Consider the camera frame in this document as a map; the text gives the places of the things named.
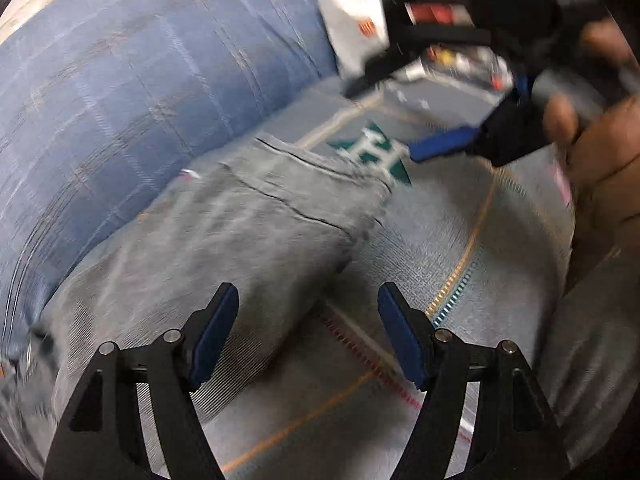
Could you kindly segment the right hand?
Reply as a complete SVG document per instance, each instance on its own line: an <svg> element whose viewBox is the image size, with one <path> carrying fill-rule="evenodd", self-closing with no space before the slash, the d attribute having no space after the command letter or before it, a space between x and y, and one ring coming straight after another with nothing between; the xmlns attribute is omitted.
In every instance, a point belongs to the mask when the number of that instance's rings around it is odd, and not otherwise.
<svg viewBox="0 0 640 480"><path fill-rule="evenodd" d="M638 258L639 97L628 96L581 129L568 97L556 94L544 130L564 155L586 232Z"/></svg>

